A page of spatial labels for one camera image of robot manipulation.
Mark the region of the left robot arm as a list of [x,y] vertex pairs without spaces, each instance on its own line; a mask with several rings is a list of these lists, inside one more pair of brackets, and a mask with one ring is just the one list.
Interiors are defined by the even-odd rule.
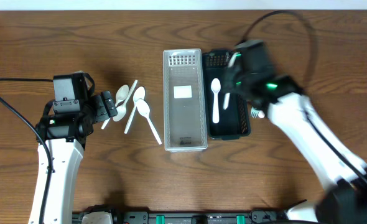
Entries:
[[36,130],[39,171],[29,223],[71,223],[75,184],[93,125],[117,114],[109,91],[87,100],[51,101]]

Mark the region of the white plastic fork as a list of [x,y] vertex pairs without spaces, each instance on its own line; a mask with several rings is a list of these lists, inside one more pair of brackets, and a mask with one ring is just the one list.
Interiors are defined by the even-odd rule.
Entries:
[[[228,68],[232,67],[235,64],[235,60],[236,57],[239,55],[238,52],[235,52],[231,58],[230,61],[228,62]],[[226,93],[225,97],[224,97],[224,102],[223,102],[223,109],[226,110],[229,107],[229,103],[230,103],[230,93]]]
[[263,119],[263,118],[265,117],[264,112],[263,112],[263,111],[260,111],[260,112],[258,113],[258,117],[259,117],[259,118],[261,118],[261,119]]

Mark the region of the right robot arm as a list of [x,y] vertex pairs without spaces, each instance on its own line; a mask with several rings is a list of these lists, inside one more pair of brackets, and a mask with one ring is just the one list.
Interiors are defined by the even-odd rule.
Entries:
[[303,89],[264,65],[226,69],[223,89],[251,100],[296,146],[326,191],[321,201],[301,202],[284,213],[287,223],[367,223],[367,163],[323,122]]

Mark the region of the pale green plastic fork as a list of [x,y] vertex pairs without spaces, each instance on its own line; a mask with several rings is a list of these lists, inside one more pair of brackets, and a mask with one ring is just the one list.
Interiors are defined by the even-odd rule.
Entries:
[[259,114],[259,110],[255,109],[254,107],[251,108],[250,111],[250,117],[252,118],[257,118]]

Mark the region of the short white plastic spoon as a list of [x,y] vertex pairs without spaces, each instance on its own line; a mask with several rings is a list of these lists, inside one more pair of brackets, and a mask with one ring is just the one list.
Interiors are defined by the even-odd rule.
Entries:
[[221,90],[221,83],[218,78],[214,78],[211,82],[211,91],[213,93],[213,111],[212,111],[212,121],[217,124],[220,121],[219,115],[219,102],[218,94]]

